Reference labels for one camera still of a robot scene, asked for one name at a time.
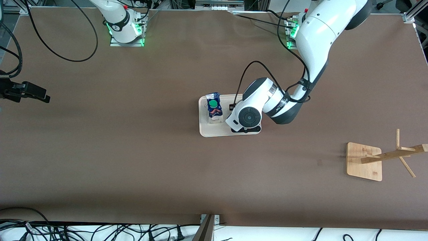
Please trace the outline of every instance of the wooden dowel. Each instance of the wooden dowel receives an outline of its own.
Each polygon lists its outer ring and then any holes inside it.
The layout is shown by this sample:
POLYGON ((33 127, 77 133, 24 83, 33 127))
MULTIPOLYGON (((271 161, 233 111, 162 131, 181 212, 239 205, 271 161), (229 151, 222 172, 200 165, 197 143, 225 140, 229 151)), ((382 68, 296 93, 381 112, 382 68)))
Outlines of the wooden dowel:
POLYGON ((379 154, 377 156, 380 156, 380 158, 373 158, 373 157, 365 157, 361 158, 361 163, 374 163, 374 162, 380 162, 384 160, 394 159, 402 156, 407 156, 409 154, 417 154, 417 153, 423 153, 428 152, 428 144, 422 144, 417 146, 412 146, 411 148, 415 149, 415 151, 407 151, 407 150, 395 150, 390 151, 386 153, 379 154))
POLYGON ((416 149, 415 149, 415 148, 409 148, 409 147, 398 147, 398 150, 416 151, 416 149))
POLYGON ((373 155, 364 155, 365 157, 371 157, 371 158, 380 158, 380 156, 373 156, 373 155))
POLYGON ((410 169, 409 165, 407 165, 407 163, 406 163, 406 161, 404 160, 404 158, 403 158, 403 157, 399 157, 399 158, 400 158, 401 163, 404 165, 404 167, 405 167, 405 168, 407 169, 407 171, 410 173, 410 175, 411 175, 413 178, 415 178, 415 177, 416 177, 416 175, 413 173, 412 169, 410 169))
POLYGON ((400 129, 396 130, 395 135, 395 149, 398 150, 400 148, 400 129))

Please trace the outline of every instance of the wooden stand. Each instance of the wooden stand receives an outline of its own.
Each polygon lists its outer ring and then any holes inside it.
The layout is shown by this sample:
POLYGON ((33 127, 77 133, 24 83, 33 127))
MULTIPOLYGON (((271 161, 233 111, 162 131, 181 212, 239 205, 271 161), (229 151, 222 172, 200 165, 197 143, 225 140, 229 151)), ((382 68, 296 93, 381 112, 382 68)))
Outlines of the wooden stand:
POLYGON ((407 165, 404 157, 428 152, 428 144, 410 148, 401 147, 400 129, 397 129, 395 144, 395 151, 382 153, 380 148, 349 142, 346 147, 346 173, 351 176, 382 181, 382 161, 399 158, 410 175, 415 178, 415 174, 407 165))

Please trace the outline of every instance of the green cap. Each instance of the green cap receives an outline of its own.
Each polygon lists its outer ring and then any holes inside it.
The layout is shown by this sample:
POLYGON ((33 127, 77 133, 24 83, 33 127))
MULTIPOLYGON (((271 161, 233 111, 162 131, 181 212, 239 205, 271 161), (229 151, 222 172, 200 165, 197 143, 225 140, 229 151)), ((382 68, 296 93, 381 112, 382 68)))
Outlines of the green cap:
POLYGON ((216 108, 217 107, 217 101, 214 100, 214 99, 210 100, 209 104, 210 104, 211 108, 216 108))

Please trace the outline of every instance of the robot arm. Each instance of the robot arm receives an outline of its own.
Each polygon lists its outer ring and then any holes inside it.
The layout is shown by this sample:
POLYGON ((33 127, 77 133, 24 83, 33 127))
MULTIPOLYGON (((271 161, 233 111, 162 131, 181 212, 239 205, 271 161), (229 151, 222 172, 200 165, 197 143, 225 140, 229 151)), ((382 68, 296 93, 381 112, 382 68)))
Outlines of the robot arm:
POLYGON ((305 71, 296 90, 290 96, 284 94, 269 78, 255 80, 244 92, 226 123, 234 130, 254 128, 260 124, 262 111, 277 124, 288 124, 299 112, 304 97, 318 82, 327 67, 328 53, 333 42, 343 32, 352 29, 368 17, 372 9, 368 0, 318 0, 311 1, 295 40, 297 49, 308 72, 305 71), (248 123, 245 114, 251 110, 257 118, 248 123))
POLYGON ((113 38, 129 43, 143 33, 141 13, 125 8, 116 0, 90 0, 104 16, 113 38))

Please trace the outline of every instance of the brown table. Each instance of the brown table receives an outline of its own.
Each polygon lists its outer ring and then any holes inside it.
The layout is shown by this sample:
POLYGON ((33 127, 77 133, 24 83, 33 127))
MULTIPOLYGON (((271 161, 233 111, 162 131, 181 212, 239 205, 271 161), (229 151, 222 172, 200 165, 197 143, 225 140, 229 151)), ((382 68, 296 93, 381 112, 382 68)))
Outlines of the brown table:
MULTIPOLYGON (((197 100, 234 93, 250 61, 264 62, 283 87, 299 79, 303 67, 276 28, 222 11, 160 12, 145 47, 120 48, 109 46, 100 12, 85 11, 100 43, 84 63, 51 54, 28 17, 16 26, 24 68, 14 81, 52 98, 0 102, 0 206, 62 221, 194 223, 216 213, 229 225, 428 227, 426 155, 407 159, 417 178, 399 160, 383 164, 382 182, 345 173, 347 142, 390 151, 400 128, 402 145, 428 143, 428 69, 400 15, 345 31, 291 124, 264 116, 258 135, 204 138, 197 100)), ((92 29, 77 9, 32 12, 60 54, 91 53, 92 29)), ((2 69, 15 64, 7 55, 2 69)), ((267 75, 251 67, 244 88, 267 75)))

